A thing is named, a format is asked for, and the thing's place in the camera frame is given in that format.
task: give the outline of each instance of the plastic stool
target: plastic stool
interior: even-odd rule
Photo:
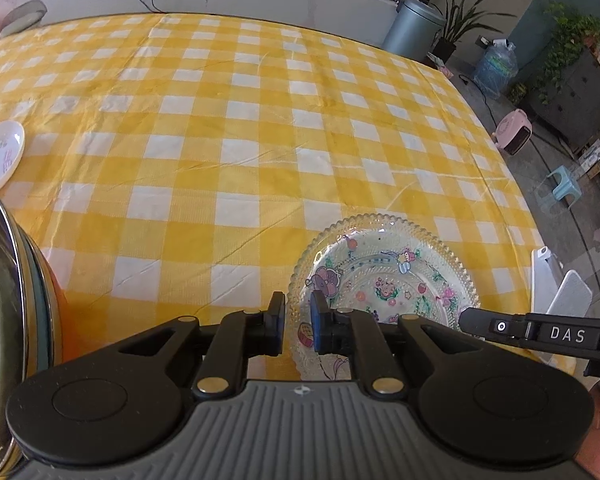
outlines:
[[[560,182],[553,190],[553,196],[556,200],[562,200],[568,194],[573,196],[573,201],[569,206],[569,209],[577,202],[577,200],[582,196],[582,190],[580,186],[578,186],[577,181],[574,179],[573,175],[565,168],[564,166],[560,166],[555,171],[549,173],[549,176],[554,174],[560,175]]]

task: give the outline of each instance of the pink electric fan heater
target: pink electric fan heater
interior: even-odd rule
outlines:
[[[500,121],[491,137],[496,146],[509,153],[509,155],[515,155],[531,137],[531,122],[526,114],[518,108]]]

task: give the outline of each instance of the tiled floor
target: tiled floor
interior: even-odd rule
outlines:
[[[495,129],[484,98],[476,86],[465,84],[458,76],[461,71],[449,67],[455,74],[451,82],[464,96],[488,132]],[[487,99],[496,121],[500,121],[514,109],[501,97],[498,101]],[[526,202],[538,225],[544,243],[557,255],[564,271],[575,269],[593,292],[589,316],[600,317],[600,253],[593,248],[593,233],[600,227],[600,179],[582,177],[580,185],[583,196],[568,210],[565,201],[554,203],[549,209],[542,208],[542,197],[555,187],[548,174],[560,165],[567,168],[574,164],[558,139],[538,124],[533,124],[533,136],[516,155],[503,152],[504,160],[516,179]]]

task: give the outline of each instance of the human hand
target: human hand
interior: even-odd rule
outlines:
[[[590,391],[595,405],[593,423],[576,455],[578,462],[596,480],[600,480],[600,388],[596,384]]]

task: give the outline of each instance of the table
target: table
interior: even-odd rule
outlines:
[[[318,232],[369,212],[439,235],[484,308],[528,310],[542,240],[525,200],[460,94],[415,62],[253,20],[88,19],[0,41],[6,119],[27,138],[0,197],[66,291],[66,359],[266,306]],[[298,376],[288,352],[250,373]]]

